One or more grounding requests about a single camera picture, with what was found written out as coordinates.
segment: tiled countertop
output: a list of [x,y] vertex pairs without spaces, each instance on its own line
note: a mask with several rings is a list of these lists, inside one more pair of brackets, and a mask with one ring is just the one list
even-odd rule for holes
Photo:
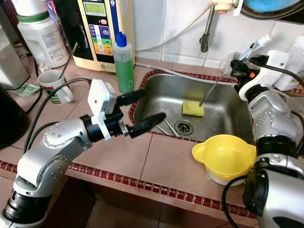
[[[211,76],[219,75],[219,71],[210,68],[141,58],[136,61],[176,71]],[[134,67],[135,88],[139,87],[143,76],[151,70],[141,66]],[[31,58],[29,59],[28,71],[31,72],[31,78],[28,82],[38,85]],[[111,83],[118,92],[117,77],[113,73],[79,68],[71,61],[65,76],[67,80],[80,76],[101,78]],[[39,118],[37,128],[49,122],[77,118],[85,114],[92,115],[87,103],[88,85],[77,82],[71,85],[71,90],[75,96],[74,102],[63,105],[55,105],[48,102]],[[30,98],[18,97],[13,93],[11,95],[24,110],[27,110],[38,96],[37,93]],[[30,119],[34,118],[42,100],[29,114]],[[123,120],[125,124],[132,124],[128,117],[128,110],[129,107],[122,107]],[[41,137],[42,134],[37,137],[35,143]],[[18,164],[23,154],[22,148],[25,138],[26,135],[12,146],[0,150],[0,176],[14,178],[14,175],[7,170],[16,171],[15,165]],[[113,137],[110,142],[99,141],[92,148],[83,152],[74,160],[66,174],[220,219],[226,219],[224,213],[220,210],[223,186],[209,180],[206,177],[205,168],[192,158],[191,149],[194,145],[195,143],[193,142],[152,133],[146,133],[135,139],[123,136]],[[253,226],[257,222],[255,219],[248,218],[248,212],[244,210],[244,205],[242,204],[242,192],[243,186],[232,187],[228,193],[227,202],[232,204],[230,211],[234,214],[239,214],[238,216],[233,215],[237,223]]]

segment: sink drain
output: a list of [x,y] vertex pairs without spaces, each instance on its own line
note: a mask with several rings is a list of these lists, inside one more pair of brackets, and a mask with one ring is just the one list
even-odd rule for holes
[[174,124],[177,133],[181,135],[191,135],[194,132],[194,126],[187,120],[178,120]]

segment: silver robotic arm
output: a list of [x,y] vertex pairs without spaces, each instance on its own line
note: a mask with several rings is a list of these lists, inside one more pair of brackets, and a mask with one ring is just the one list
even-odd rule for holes
[[[284,60],[279,65],[283,68]],[[275,72],[272,77],[273,72],[264,68],[260,72],[249,69],[238,60],[231,67],[231,75],[238,79],[235,89],[248,101],[257,150],[243,202],[261,228],[304,228],[304,169],[297,159],[303,128],[292,120],[290,108],[271,88],[280,75]]]
[[59,122],[49,127],[37,146],[20,159],[10,199],[0,213],[0,228],[39,228],[46,219],[49,201],[69,164],[93,142],[123,134],[137,137],[166,118],[159,113],[135,126],[125,125],[120,106],[143,97],[143,90],[119,97],[111,86],[93,79],[88,102],[94,114]]

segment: white mug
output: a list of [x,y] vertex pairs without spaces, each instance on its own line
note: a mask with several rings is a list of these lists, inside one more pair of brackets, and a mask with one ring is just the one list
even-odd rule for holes
[[[56,88],[65,83],[65,77],[60,78],[61,71],[60,70],[48,70],[38,77],[38,82],[43,88],[43,90],[50,94]],[[68,86],[64,86],[59,89],[54,96],[50,98],[51,102],[54,104],[65,104],[68,102],[72,102],[74,100],[74,96],[72,91],[68,88]]]

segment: stainless steel sink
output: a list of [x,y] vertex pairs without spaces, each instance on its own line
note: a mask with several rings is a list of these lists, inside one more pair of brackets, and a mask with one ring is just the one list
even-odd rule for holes
[[[165,112],[168,122],[182,138],[203,142],[217,134],[231,134],[252,143],[246,102],[238,97],[231,85],[218,84],[215,87],[204,103],[203,117],[182,115],[182,102],[199,101],[212,85],[173,75],[154,75],[144,86],[147,95],[138,102],[134,120],[138,122],[149,115]],[[165,122],[159,126],[173,135]],[[156,127],[152,131],[162,133]]]

